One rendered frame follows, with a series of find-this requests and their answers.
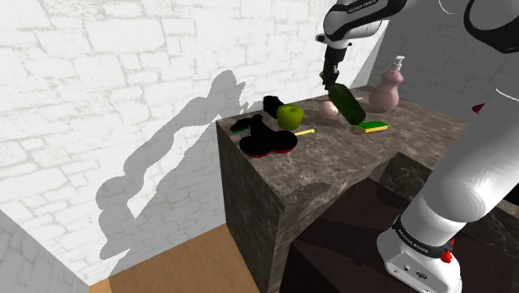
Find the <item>dark green bottle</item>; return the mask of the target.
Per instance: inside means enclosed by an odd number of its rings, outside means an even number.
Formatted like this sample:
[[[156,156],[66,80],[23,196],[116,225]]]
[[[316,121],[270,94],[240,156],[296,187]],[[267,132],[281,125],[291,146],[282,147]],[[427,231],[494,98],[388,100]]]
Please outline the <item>dark green bottle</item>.
[[[364,121],[366,112],[345,85],[334,83],[329,86],[328,92],[330,101],[350,125],[358,125]]]

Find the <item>small pink round thing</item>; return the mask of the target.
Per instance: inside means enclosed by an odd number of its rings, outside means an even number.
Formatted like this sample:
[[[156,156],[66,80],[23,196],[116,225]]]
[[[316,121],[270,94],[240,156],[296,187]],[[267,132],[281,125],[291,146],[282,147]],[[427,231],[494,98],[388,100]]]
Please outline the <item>small pink round thing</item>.
[[[319,103],[319,114],[323,117],[334,117],[339,113],[337,107],[330,101],[325,100]]]

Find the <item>pink soap dispenser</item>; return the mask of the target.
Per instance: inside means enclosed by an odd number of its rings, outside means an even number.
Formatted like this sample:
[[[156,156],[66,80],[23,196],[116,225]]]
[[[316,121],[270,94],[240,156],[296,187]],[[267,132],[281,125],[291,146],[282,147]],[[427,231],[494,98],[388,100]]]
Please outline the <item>pink soap dispenser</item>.
[[[390,70],[381,75],[381,82],[368,96],[369,106],[376,112],[393,110],[399,102],[398,86],[403,82],[400,70],[405,56],[396,56]]]

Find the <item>green apple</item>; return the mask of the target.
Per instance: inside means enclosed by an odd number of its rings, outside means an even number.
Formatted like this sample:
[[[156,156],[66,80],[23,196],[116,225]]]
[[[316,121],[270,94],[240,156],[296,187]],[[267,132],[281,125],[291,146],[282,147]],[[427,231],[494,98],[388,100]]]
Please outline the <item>green apple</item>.
[[[287,131],[296,130],[303,116],[304,111],[294,104],[284,104],[276,110],[278,126]]]

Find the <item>green and yellow sponge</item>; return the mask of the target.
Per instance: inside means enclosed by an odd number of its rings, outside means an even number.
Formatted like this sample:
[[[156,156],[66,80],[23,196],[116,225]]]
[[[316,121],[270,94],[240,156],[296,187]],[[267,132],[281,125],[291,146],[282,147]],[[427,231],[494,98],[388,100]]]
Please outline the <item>green and yellow sponge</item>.
[[[361,122],[357,128],[364,133],[379,132],[388,129],[388,124],[380,121]]]

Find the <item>black block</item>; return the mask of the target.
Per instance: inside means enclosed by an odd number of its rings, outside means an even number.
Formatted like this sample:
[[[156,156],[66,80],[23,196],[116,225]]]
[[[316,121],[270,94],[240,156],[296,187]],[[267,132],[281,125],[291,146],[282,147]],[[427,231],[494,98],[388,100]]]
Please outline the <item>black block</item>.
[[[274,119],[277,118],[277,110],[283,106],[284,103],[279,100],[277,96],[264,96],[263,97],[263,110],[267,112]]]

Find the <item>black disc with red rim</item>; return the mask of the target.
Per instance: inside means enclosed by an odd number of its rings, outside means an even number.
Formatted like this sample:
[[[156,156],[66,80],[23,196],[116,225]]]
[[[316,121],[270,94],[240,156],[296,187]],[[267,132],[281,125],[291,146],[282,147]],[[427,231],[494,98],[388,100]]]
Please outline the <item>black disc with red rim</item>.
[[[271,148],[276,153],[287,153],[292,151],[297,143],[297,136],[290,131],[277,131],[271,135]]]
[[[250,157],[268,156],[272,152],[272,146],[265,139],[259,137],[243,137],[240,140],[240,150]]]

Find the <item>black upright thing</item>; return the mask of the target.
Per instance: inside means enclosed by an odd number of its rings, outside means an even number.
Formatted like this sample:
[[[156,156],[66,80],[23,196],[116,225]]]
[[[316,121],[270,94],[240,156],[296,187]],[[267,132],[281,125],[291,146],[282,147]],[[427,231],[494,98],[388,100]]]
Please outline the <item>black upright thing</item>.
[[[265,124],[263,116],[255,114],[250,118],[250,135],[255,139],[262,139],[265,136]]]

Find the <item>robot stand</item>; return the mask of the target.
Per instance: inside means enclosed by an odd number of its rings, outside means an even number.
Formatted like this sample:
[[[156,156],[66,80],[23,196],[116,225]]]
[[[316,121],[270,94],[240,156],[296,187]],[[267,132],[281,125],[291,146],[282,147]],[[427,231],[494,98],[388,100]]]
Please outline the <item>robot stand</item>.
[[[376,240],[408,200],[365,179],[291,244],[279,293],[418,293],[390,276]],[[494,209],[455,237],[462,293],[519,293],[519,224]]]

